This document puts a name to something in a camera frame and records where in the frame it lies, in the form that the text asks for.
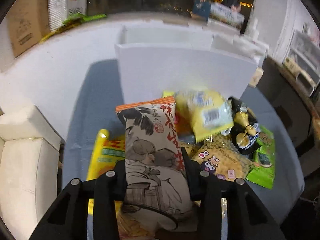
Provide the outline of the ink drawing peanut bag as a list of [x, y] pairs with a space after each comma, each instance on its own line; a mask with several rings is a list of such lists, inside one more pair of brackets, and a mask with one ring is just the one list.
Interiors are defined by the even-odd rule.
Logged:
[[116, 107], [125, 126], [124, 211], [150, 230], [175, 230], [193, 212], [172, 96]]

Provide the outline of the white Sanfu shopping bag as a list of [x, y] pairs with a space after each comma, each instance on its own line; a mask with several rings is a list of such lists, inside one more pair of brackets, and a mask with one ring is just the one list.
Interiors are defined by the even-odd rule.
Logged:
[[48, 0], [50, 31], [56, 31], [73, 14], [86, 14], [87, 0]]

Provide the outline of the landscape printed gift box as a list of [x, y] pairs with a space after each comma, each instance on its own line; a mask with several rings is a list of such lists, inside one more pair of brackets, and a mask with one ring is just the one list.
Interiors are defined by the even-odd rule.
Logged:
[[207, 22], [209, 19], [213, 19], [239, 30], [245, 21], [244, 15], [223, 4], [209, 1], [201, 2], [200, 0], [195, 0], [191, 16]]

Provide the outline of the white leather sofa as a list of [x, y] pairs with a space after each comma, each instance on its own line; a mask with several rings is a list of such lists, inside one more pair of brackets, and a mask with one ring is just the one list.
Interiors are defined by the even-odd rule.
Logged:
[[1, 219], [29, 239], [57, 197], [61, 138], [34, 105], [1, 115]]

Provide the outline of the white storage box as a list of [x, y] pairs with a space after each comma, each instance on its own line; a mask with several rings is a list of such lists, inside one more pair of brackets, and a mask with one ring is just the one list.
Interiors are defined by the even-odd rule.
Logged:
[[125, 27], [115, 51], [125, 103], [157, 99], [165, 90], [239, 98], [258, 67], [220, 35], [165, 25]]

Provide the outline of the kuromi cracker packet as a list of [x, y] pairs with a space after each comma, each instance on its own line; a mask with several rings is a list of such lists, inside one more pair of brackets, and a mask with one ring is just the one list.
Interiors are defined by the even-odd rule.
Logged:
[[254, 164], [239, 153], [229, 136], [215, 135], [206, 139], [192, 159], [217, 178], [234, 181], [246, 179]]

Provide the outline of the yellow green small packet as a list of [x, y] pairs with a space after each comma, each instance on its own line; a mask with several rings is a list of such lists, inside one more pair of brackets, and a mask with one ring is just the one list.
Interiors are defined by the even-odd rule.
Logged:
[[193, 134], [196, 143], [234, 126], [230, 104], [214, 90], [165, 90], [162, 96], [175, 99], [178, 135]]

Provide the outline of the yellow red snack bag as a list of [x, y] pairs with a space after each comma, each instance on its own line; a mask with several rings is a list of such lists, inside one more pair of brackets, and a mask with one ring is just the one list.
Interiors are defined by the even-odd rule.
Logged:
[[116, 163], [125, 159], [125, 135], [110, 139], [110, 133], [101, 129], [94, 143], [86, 180], [97, 179], [114, 169]]

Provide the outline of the black potato chips bag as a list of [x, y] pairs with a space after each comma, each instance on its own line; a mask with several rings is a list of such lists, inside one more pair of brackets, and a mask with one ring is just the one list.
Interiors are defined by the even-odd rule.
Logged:
[[230, 97], [228, 103], [234, 122], [231, 129], [232, 143], [240, 154], [250, 155], [260, 147], [257, 143], [261, 131], [259, 122], [253, 111], [240, 99]]

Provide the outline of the brown cardboard box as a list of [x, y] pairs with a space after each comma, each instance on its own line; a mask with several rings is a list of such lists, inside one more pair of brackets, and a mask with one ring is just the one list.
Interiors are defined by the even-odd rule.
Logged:
[[7, 20], [13, 55], [18, 57], [50, 33], [48, 0], [16, 0]]

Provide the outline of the green packets on sill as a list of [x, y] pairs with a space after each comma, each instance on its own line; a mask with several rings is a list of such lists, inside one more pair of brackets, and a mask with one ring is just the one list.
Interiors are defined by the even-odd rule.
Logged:
[[81, 14], [81, 13], [74, 13], [71, 16], [69, 16], [66, 20], [63, 21], [62, 25], [60, 27], [58, 27], [56, 30], [51, 31], [49, 34], [47, 34], [46, 36], [44, 36], [39, 44], [45, 42], [46, 40], [48, 40], [49, 38], [51, 38], [54, 35], [57, 34], [61, 34], [65, 31], [68, 31], [70, 29], [73, 29], [77, 26], [80, 26], [84, 23], [87, 22], [92, 22], [92, 21], [97, 21], [103, 18], [107, 18], [106, 14], [97, 14], [97, 15], [93, 15], [93, 16], [87, 16], [85, 14]]

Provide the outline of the cream tissue pack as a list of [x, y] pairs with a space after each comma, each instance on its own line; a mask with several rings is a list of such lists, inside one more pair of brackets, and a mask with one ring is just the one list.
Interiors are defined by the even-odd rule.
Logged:
[[248, 85], [250, 87], [255, 88], [259, 83], [260, 79], [262, 78], [263, 74], [264, 74], [264, 70], [261, 67], [258, 67]]

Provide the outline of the green seaweed snack bag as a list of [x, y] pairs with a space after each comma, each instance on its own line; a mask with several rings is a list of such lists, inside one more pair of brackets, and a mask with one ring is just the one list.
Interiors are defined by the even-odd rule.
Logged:
[[254, 152], [252, 159], [255, 163], [255, 167], [251, 169], [246, 179], [271, 190], [275, 177], [276, 153], [273, 133], [261, 125], [257, 143], [259, 148]]

